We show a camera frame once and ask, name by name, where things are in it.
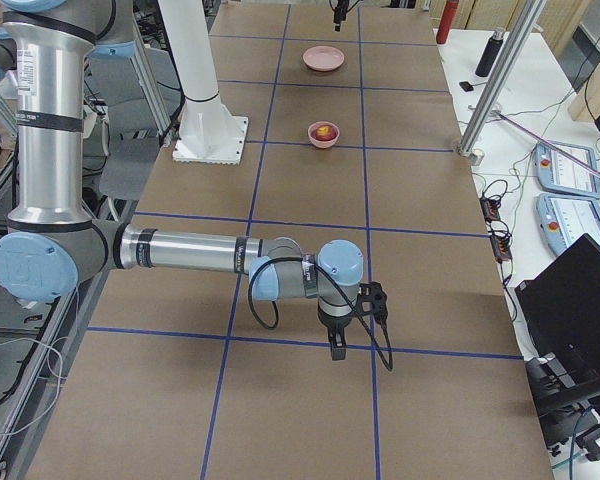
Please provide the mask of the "red apple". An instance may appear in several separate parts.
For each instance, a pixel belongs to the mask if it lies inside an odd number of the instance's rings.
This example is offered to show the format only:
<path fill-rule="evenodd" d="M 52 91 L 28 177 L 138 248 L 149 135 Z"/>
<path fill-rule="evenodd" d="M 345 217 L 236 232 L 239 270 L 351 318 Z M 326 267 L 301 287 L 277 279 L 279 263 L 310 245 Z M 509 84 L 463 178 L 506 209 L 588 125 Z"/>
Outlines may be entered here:
<path fill-rule="evenodd" d="M 338 133 L 332 125 L 322 124 L 315 129 L 313 135 L 318 141 L 328 142 L 335 139 L 338 136 Z"/>

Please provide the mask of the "pink bowl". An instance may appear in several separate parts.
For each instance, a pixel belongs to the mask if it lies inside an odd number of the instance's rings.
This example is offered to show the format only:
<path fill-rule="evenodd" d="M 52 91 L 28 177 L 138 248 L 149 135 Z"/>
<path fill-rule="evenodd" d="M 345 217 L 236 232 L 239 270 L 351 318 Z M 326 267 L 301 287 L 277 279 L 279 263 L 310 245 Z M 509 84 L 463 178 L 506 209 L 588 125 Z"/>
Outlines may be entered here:
<path fill-rule="evenodd" d="M 313 133 L 314 133 L 315 129 L 319 125 L 322 125 L 322 124 L 330 124 L 330 125 L 332 125 L 336 129 L 336 131 L 338 133 L 338 136 L 335 139 L 333 139 L 331 141 L 328 141 L 328 142 L 322 142 L 322 141 L 316 140 L 314 138 Z M 339 136 L 340 136 L 340 129 L 339 129 L 339 127 L 336 124 L 334 124 L 332 122 L 317 121 L 317 122 L 314 122 L 314 123 L 312 123 L 312 124 L 309 125 L 309 127 L 307 129 L 307 135 L 308 135 L 309 141 L 311 142 L 312 145 L 314 145 L 315 147 L 320 148 L 320 149 L 327 149 L 327 148 L 330 148 L 330 147 L 334 146 L 336 144 L 336 142 L 338 141 Z"/>

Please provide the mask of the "pink plate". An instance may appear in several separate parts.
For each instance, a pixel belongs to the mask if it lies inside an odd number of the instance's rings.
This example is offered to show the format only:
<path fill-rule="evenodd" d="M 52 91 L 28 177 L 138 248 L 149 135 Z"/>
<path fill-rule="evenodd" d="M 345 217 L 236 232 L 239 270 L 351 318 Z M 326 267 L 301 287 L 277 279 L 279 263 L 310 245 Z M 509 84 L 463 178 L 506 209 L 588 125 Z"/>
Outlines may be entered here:
<path fill-rule="evenodd" d="M 310 70 L 325 73 L 338 70 L 345 62 L 345 55 L 338 48 L 318 45 L 305 50 L 302 60 Z"/>

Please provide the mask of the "red water bottle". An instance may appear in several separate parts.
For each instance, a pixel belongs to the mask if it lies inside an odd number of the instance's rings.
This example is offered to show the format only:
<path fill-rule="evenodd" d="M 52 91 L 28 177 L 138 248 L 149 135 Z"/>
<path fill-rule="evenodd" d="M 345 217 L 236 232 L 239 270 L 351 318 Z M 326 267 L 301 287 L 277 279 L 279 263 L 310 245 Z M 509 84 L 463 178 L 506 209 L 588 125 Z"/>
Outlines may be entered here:
<path fill-rule="evenodd" d="M 458 0 L 447 0 L 440 18 L 439 26 L 436 33 L 436 43 L 443 45 L 447 42 L 449 31 L 454 22 L 454 18 L 459 5 Z"/>

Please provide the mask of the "black small device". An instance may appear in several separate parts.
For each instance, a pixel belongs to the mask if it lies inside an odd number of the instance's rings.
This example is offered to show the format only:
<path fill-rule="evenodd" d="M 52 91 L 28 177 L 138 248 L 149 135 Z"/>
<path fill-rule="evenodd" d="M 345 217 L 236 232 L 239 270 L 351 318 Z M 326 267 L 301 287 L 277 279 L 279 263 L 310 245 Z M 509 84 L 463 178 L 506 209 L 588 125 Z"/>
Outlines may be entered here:
<path fill-rule="evenodd" d="M 459 86 L 465 92 L 469 92 L 469 91 L 473 91 L 474 90 L 474 86 L 472 84 L 470 84 L 469 82 L 466 82 L 466 81 L 460 82 Z"/>

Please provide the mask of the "black water bottle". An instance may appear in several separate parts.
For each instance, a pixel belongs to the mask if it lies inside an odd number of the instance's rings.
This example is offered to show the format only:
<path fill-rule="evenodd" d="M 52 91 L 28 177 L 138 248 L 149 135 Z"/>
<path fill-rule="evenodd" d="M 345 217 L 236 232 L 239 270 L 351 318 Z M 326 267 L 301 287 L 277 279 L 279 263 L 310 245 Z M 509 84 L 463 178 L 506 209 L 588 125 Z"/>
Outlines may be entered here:
<path fill-rule="evenodd" d="M 498 57 L 500 49 L 504 42 L 505 29 L 498 27 L 489 37 L 478 65 L 475 69 L 475 75 L 480 78 L 486 78 Z"/>

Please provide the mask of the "black laptop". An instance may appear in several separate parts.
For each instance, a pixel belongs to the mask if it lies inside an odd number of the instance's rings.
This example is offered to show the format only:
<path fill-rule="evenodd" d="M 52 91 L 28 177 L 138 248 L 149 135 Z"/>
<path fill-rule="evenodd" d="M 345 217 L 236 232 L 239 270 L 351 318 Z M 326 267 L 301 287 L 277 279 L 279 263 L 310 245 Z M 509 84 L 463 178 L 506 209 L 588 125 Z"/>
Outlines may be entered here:
<path fill-rule="evenodd" d="M 600 372 L 600 246 L 590 235 L 515 293 L 539 354 L 573 347 Z"/>

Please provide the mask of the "lower teach pendant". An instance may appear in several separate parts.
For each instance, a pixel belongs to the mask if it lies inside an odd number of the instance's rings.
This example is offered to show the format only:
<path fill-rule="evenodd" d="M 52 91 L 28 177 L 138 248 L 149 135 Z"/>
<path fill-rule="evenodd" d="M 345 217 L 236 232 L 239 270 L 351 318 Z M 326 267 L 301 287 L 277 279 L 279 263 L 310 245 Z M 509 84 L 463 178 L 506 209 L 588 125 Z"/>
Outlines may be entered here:
<path fill-rule="evenodd" d="M 597 200 L 542 193 L 536 197 L 536 211 L 546 242 L 556 256 L 584 234 L 600 246 L 600 206 Z"/>

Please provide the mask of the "teach pendant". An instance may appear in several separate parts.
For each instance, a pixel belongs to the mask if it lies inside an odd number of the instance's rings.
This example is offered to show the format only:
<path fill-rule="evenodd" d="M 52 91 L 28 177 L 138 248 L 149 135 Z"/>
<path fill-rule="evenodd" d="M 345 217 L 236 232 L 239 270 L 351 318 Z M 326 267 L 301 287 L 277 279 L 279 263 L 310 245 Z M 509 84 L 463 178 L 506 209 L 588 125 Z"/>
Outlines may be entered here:
<path fill-rule="evenodd" d="M 600 246 L 600 206 L 597 200 L 542 193 L 536 197 L 536 211 L 546 242 L 556 256 L 584 234 Z"/>
<path fill-rule="evenodd" d="M 533 160 L 545 191 L 600 199 L 600 180 L 557 150 L 537 143 Z"/>

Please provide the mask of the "upper teach pendant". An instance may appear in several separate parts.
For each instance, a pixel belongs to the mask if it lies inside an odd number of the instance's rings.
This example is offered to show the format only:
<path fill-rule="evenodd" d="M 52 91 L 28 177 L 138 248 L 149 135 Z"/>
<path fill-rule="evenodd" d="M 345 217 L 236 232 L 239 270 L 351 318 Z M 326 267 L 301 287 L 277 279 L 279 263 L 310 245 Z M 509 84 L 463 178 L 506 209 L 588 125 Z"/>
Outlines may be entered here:
<path fill-rule="evenodd" d="M 545 191 L 600 199 L 600 180 L 557 150 L 537 143 L 533 160 Z"/>

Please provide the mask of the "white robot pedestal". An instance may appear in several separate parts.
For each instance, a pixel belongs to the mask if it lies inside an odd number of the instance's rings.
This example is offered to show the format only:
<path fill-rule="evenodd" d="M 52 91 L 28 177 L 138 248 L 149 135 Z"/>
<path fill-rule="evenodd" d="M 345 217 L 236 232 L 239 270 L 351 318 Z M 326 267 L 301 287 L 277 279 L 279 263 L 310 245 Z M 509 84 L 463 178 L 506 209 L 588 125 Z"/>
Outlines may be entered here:
<path fill-rule="evenodd" d="M 236 165 L 249 120 L 222 102 L 203 3 L 167 0 L 159 8 L 185 99 L 173 159 Z"/>

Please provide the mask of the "aluminium frame post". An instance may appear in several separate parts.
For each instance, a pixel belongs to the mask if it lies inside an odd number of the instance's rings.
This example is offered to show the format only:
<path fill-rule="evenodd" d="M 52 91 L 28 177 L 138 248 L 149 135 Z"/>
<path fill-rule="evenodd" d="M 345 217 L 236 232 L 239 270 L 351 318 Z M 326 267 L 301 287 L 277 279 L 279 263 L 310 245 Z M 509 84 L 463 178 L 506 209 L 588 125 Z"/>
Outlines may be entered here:
<path fill-rule="evenodd" d="M 546 0 L 527 0 L 525 2 L 495 61 L 468 126 L 456 145 L 456 152 L 467 159 L 471 166 L 478 166 L 484 158 L 484 152 L 476 148 L 475 144 L 545 5 Z"/>

